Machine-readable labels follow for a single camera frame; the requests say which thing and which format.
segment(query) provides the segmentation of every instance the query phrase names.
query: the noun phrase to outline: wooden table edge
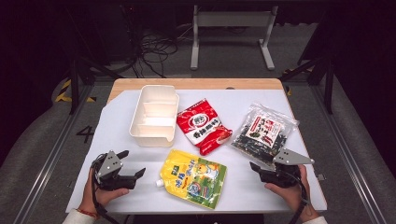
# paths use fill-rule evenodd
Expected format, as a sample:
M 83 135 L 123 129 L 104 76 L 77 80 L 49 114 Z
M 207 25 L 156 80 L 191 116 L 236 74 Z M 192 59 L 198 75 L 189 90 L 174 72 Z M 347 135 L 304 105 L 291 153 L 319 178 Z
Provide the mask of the wooden table edge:
M 119 78 L 107 103 L 123 91 L 140 90 L 146 85 L 172 85 L 177 90 L 283 90 L 277 78 Z

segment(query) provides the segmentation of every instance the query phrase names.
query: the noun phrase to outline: human hand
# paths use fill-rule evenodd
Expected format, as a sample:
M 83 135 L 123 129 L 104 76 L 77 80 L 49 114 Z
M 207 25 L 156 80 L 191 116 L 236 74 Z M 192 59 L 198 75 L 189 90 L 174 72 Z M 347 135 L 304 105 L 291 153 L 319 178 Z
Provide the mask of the human hand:
M 90 173 L 88 175 L 87 183 L 85 183 L 84 193 L 82 196 L 81 204 L 79 205 L 78 209 L 94 213 L 97 215 L 95 205 L 93 204 L 92 198 L 92 172 L 93 169 L 90 169 Z M 96 201 L 99 202 L 103 207 L 105 207 L 111 200 L 119 198 L 122 195 L 129 193 L 128 189 L 115 189 L 112 191 L 98 189 L 95 192 Z
M 309 190 L 308 180 L 306 178 L 306 167 L 301 164 L 299 164 L 298 167 L 300 169 L 301 181 L 303 182 L 303 185 L 305 186 L 305 189 L 306 189 L 306 194 L 309 197 L 310 190 Z M 290 188 L 286 188 L 286 189 L 282 189 L 281 187 L 279 187 L 275 184 L 271 184 L 271 183 L 266 183 L 264 186 L 267 189 L 271 190 L 273 193 L 282 197 L 283 200 L 285 200 L 285 202 L 288 204 L 289 208 L 293 212 L 297 211 L 297 209 L 300 206 L 301 199 L 302 199 L 301 189 L 300 189 L 299 185 L 296 185 L 296 186 L 293 186 Z M 316 217 L 318 217 L 318 212 L 314 209 L 312 204 L 307 204 L 305 206 L 303 212 L 300 215 L 300 220 L 302 222 L 306 222 L 306 221 L 312 220 Z

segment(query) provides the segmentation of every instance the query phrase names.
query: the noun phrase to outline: snack bag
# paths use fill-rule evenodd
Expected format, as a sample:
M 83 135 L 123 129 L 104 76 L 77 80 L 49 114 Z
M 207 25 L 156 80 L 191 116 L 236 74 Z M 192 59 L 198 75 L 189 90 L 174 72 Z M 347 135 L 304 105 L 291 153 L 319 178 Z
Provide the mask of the snack bag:
M 200 149 L 202 156 L 219 147 L 233 134 L 232 130 L 221 124 L 218 114 L 206 99 L 179 112 L 177 125 Z
M 179 198 L 214 209 L 226 172 L 224 165 L 172 149 L 156 184 Z
M 250 105 L 247 117 L 231 145 L 248 155 L 274 166 L 273 158 L 285 146 L 300 121 L 264 105 Z

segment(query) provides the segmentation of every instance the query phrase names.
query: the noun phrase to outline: white tabletop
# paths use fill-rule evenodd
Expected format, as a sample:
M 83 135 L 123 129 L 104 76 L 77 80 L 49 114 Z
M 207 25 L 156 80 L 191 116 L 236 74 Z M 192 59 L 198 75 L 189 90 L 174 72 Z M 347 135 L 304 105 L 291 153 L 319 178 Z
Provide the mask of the white tabletop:
M 91 148 L 78 175 L 66 212 L 78 207 L 92 161 L 99 154 L 107 153 L 110 149 L 116 153 L 129 150 L 129 156 L 122 159 L 124 166 L 120 170 L 120 175 L 134 175 L 135 172 L 145 167 L 146 172 L 137 180 L 135 188 L 128 195 L 112 201 L 106 207 L 109 213 L 207 214 L 289 211 L 286 203 L 279 196 L 266 189 L 264 183 L 260 181 L 259 175 L 251 170 L 249 162 L 255 162 L 255 160 L 231 146 L 231 142 L 239 133 L 248 108 L 253 102 L 261 103 L 293 117 L 283 90 L 177 91 L 180 97 L 178 111 L 206 98 L 217 111 L 223 125 L 233 130 L 233 136 L 226 144 L 205 157 L 208 161 L 215 161 L 227 166 L 223 190 L 215 209 L 208 209 L 199 204 L 179 199 L 169 194 L 165 188 L 156 187 L 155 181 L 160 179 L 163 163 L 172 148 L 187 151 L 197 156 L 200 156 L 200 154 L 199 149 L 187 139 L 178 127 L 175 133 L 175 143 L 172 147 L 138 146 L 129 134 L 129 129 L 139 93 L 140 91 L 124 91 L 103 109 Z M 299 130 L 290 135 L 286 148 L 308 156 Z M 306 167 L 312 204 L 319 211 L 327 210 L 326 200 L 315 177 L 313 166 L 306 165 Z

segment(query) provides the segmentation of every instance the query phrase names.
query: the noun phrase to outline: yellow tape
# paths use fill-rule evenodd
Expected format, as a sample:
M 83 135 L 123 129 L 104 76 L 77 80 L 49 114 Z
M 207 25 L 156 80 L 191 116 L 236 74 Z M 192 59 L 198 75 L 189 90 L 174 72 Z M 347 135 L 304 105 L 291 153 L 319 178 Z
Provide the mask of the yellow tape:
M 62 86 L 61 90 L 59 91 L 58 96 L 55 99 L 55 102 L 72 102 L 72 98 L 65 96 L 67 88 L 69 88 L 70 84 L 72 83 L 72 80 L 70 77 L 66 80 L 64 85 Z M 88 103 L 94 103 L 96 102 L 96 97 L 88 97 L 87 99 Z

